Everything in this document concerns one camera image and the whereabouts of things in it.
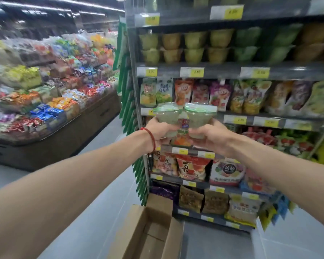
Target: brown counter base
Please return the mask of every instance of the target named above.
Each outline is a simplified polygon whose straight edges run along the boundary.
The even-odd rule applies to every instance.
[[[23,146],[0,144],[0,164],[33,172],[74,156],[119,114],[120,109],[116,91],[111,91],[45,139]]]

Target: person's left hand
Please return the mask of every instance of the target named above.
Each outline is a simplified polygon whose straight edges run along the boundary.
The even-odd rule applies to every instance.
[[[165,138],[167,132],[177,131],[179,129],[177,125],[159,122],[157,117],[152,118],[145,127],[146,129],[149,129],[154,136],[156,147],[160,146],[161,144],[169,143],[170,138]]]

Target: forearm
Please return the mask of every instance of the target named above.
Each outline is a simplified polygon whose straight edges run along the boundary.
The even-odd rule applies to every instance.
[[[0,258],[37,258],[150,148],[149,134],[137,131],[110,146],[47,166],[0,189]]]
[[[324,165],[282,153],[245,136],[231,141],[233,156],[324,224]]]

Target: person's right hand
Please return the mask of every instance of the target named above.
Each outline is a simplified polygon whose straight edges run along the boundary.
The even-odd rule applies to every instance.
[[[190,137],[193,145],[207,148],[224,157],[234,158],[233,149],[230,144],[238,135],[228,130],[220,121],[212,118],[209,124],[197,129],[189,129],[188,133],[191,135],[203,134],[206,136],[205,139],[194,139]]]

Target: green lid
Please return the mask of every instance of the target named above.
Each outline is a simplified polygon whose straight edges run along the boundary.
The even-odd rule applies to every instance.
[[[154,108],[154,113],[161,113],[161,112],[181,112],[182,106],[177,105],[176,103],[162,103],[158,104],[156,108]]]
[[[217,106],[199,103],[186,103],[185,111],[192,113],[217,113]]]

